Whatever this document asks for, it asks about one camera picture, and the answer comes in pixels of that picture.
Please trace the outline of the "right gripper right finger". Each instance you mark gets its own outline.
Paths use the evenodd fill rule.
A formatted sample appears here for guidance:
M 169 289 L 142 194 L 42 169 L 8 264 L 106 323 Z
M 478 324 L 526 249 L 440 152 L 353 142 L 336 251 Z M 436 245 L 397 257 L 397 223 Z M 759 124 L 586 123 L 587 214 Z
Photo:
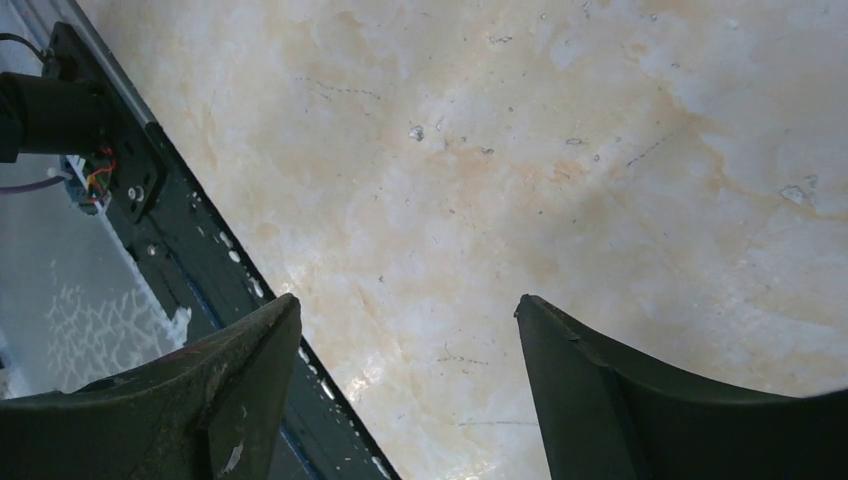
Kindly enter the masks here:
M 515 312 L 555 479 L 843 479 L 847 394 L 790 397 L 675 367 L 536 295 Z

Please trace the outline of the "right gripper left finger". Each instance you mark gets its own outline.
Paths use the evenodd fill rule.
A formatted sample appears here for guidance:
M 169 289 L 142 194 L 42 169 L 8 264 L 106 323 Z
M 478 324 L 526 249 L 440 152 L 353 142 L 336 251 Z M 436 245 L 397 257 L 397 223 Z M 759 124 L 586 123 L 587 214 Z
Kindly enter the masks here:
M 301 340 L 276 298 L 201 341 L 81 389 L 1 404 L 5 479 L 264 479 Z

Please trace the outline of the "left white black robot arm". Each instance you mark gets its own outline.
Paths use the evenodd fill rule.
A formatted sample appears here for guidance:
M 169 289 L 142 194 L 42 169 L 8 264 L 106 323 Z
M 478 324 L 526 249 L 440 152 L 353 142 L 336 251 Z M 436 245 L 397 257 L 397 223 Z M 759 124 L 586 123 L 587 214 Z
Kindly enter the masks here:
M 18 155 L 86 155 L 106 144 L 107 98 L 85 83 L 1 74 L 1 161 Z

